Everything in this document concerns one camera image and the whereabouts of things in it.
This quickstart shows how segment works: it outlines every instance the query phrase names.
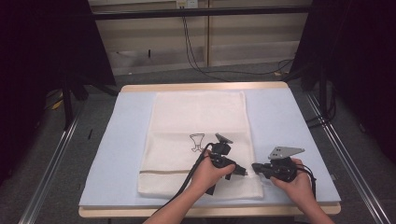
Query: white towel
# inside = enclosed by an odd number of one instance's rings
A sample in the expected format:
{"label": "white towel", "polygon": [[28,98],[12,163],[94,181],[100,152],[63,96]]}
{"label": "white towel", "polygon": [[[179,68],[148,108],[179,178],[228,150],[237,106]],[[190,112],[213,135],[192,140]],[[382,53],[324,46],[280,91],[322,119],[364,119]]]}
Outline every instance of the white towel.
{"label": "white towel", "polygon": [[232,140],[227,158],[247,169],[246,176],[222,178],[214,195],[206,197],[227,200],[262,197],[260,178],[251,168],[255,157],[245,95],[241,91],[158,93],[138,179],[139,193],[161,198],[171,198],[177,193],[200,154],[190,137],[194,133],[205,134],[201,147],[217,143],[215,133]]}

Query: gray carpet floor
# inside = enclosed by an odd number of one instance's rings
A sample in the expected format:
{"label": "gray carpet floor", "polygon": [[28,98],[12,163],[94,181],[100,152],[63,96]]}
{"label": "gray carpet floor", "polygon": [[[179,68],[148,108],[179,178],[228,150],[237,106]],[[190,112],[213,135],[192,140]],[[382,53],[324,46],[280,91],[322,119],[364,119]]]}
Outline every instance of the gray carpet floor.
{"label": "gray carpet floor", "polygon": [[[216,69],[257,73],[276,70],[277,63],[233,65]],[[192,69],[184,69],[119,76],[116,77],[117,87],[114,89],[120,90],[127,84],[218,82],[221,80],[273,81],[279,79],[280,77],[273,74],[257,76],[221,72],[204,75]],[[313,118],[314,111],[308,103],[305,92],[300,88],[300,80],[293,80],[289,82],[289,85],[303,116],[306,119]],[[86,177],[116,102],[116,97],[106,95],[91,87],[87,87],[87,89],[90,92],[89,99],[85,102],[74,102],[74,105],[82,105],[82,114],[35,223],[108,222],[103,218],[88,219],[78,215],[78,202],[84,189]],[[396,221],[394,214],[396,211],[396,190],[394,190],[396,189],[396,165],[382,154],[370,135],[361,131],[359,121],[347,105],[344,105],[342,99],[336,98],[336,103],[337,112],[332,121],[334,129],[339,133],[350,156],[383,205],[390,220]],[[0,186],[0,223],[18,223],[20,220],[47,168],[54,149],[57,147],[63,134],[63,128],[62,105],[56,110],[46,110],[35,132],[35,140],[30,149],[22,158],[13,176]],[[375,223],[326,133],[321,127],[310,130],[329,172],[336,176],[334,184],[342,198],[342,211],[340,214],[332,216],[332,219],[336,223]],[[305,221],[304,217],[295,219]],[[289,218],[277,217],[241,217],[237,220],[238,223],[290,223]],[[112,223],[142,223],[144,219],[115,218],[111,221]],[[183,223],[209,223],[209,221],[202,218],[186,218]]]}

